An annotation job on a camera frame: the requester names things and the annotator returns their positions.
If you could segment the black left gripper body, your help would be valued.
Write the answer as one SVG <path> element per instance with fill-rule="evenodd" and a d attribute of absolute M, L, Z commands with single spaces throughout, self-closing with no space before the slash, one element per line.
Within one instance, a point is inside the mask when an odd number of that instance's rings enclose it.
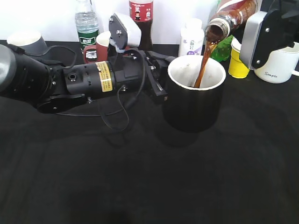
<path fill-rule="evenodd" d="M 165 90 L 167 69 L 173 60 L 173 56 L 154 51 L 129 49 L 117 53 L 113 57 L 114 85 L 122 91 L 136 93 L 125 104 L 133 105 L 142 92 L 155 104 L 163 104 L 168 99 Z"/>

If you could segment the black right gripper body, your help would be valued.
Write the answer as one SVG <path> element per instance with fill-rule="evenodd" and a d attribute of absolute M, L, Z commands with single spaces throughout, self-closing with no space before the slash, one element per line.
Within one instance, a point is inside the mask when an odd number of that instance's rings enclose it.
<path fill-rule="evenodd" d="M 262 19 L 256 42 L 259 53 L 271 53 L 299 41 L 299 2 L 297 0 L 263 0 Z"/>

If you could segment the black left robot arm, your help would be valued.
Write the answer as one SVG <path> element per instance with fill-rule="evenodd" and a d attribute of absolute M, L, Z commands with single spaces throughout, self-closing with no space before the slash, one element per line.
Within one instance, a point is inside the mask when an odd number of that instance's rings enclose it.
<path fill-rule="evenodd" d="M 161 104 L 167 97 L 164 85 L 172 61 L 172 56 L 133 48 L 107 61 L 65 66 L 15 45 L 1 45 L 0 95 L 44 114 L 59 114 L 121 92 L 133 93 L 121 103 L 121 110 L 132 107 L 142 91 Z"/>

